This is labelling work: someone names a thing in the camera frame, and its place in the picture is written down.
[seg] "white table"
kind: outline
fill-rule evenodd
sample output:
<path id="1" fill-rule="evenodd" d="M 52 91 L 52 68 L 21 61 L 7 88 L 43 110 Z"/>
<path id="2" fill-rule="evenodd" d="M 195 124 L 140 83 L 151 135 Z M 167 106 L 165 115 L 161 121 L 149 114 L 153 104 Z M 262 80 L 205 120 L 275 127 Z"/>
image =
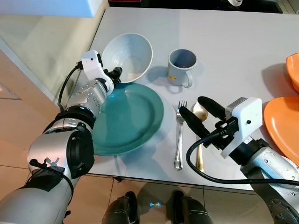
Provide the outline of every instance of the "white table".
<path id="1" fill-rule="evenodd" d="M 100 53 L 114 37 L 134 32 L 148 38 L 153 61 L 146 75 L 136 82 L 155 90 L 164 103 L 159 131 L 140 149 L 120 156 L 95 156 L 90 173 L 161 180 L 216 187 L 248 189 L 249 185 L 221 185 L 201 178 L 185 162 L 195 134 L 184 124 L 181 171 L 173 163 L 178 139 L 175 108 L 187 100 L 188 108 L 198 96 L 210 97 L 226 107 L 239 97 L 258 97 L 263 105 L 273 98 L 296 96 L 285 70 L 287 56 L 299 51 L 299 16 L 249 12 L 117 8 L 106 10 L 91 49 Z M 178 48 L 190 49 L 199 63 L 191 88 L 171 86 L 166 80 L 168 54 Z M 75 91 L 87 81 L 82 72 Z M 217 119 L 204 122 L 214 129 Z M 264 138 L 274 149 L 262 126 L 252 134 Z M 245 178 L 232 159 L 223 159 L 213 146 L 203 148 L 205 172 L 223 179 Z"/>

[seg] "mug handle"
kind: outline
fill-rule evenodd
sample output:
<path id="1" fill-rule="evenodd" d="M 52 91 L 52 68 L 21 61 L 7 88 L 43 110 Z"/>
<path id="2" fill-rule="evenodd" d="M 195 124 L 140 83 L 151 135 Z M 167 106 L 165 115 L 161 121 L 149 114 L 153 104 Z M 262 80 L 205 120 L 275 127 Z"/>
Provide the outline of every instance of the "mug handle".
<path id="1" fill-rule="evenodd" d="M 192 74 L 191 74 L 190 71 L 186 71 L 186 75 L 187 75 L 187 78 L 188 78 L 188 84 L 187 83 L 183 83 L 183 86 L 185 88 L 189 88 L 193 84 L 193 78 L 192 78 Z"/>

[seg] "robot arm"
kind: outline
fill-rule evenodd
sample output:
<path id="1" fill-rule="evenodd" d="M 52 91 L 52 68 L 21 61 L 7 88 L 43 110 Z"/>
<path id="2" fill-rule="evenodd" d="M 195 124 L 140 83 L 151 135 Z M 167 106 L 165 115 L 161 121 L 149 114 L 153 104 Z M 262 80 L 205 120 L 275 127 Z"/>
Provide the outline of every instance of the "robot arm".
<path id="1" fill-rule="evenodd" d="M 221 180 L 202 173 L 190 164 L 192 151 L 189 149 L 187 161 L 190 162 L 188 164 L 191 168 L 210 181 L 223 184 L 250 183 L 268 206 L 274 223 L 298 224 L 299 167 L 271 149 L 263 139 L 254 140 L 250 137 L 250 134 L 262 125 L 262 101 L 257 98 L 240 98 L 226 109 L 206 97 L 199 97 L 198 102 L 213 116 L 220 119 L 215 124 L 216 130 L 211 134 L 224 133 L 215 139 L 208 140 L 204 146 L 208 147 L 213 144 L 217 149 L 222 150 L 221 155 L 224 158 L 229 156 L 241 165 L 241 171 L 248 180 Z M 200 138 L 210 135 L 201 121 L 189 110 L 181 107 L 180 113 L 188 126 Z M 263 180 L 272 183 L 261 184 Z"/>
<path id="2" fill-rule="evenodd" d="M 92 129 L 122 69 L 103 70 L 99 54 L 89 51 L 82 64 L 90 81 L 31 145 L 31 178 L 0 201 L 0 223 L 61 224 L 74 188 L 94 163 Z"/>

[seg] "white bowl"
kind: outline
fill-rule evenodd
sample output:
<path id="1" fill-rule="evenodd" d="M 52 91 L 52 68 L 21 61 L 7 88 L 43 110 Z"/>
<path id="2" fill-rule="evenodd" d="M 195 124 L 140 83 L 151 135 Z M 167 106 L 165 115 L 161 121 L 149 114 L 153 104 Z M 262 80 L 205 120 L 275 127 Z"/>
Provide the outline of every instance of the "white bowl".
<path id="1" fill-rule="evenodd" d="M 114 38 L 102 54 L 104 69 L 112 71 L 115 67 L 122 67 L 122 83 L 133 82 L 144 75 L 152 59 L 153 49 L 149 40 L 135 33 Z"/>

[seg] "orange bowl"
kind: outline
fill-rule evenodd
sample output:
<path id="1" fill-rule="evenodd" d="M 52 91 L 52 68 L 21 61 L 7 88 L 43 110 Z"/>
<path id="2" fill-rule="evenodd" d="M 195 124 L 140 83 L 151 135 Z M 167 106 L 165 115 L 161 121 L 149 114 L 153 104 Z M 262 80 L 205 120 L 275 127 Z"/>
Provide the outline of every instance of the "orange bowl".
<path id="1" fill-rule="evenodd" d="M 288 70 L 295 90 L 299 92 L 299 53 L 286 58 L 286 69 Z"/>

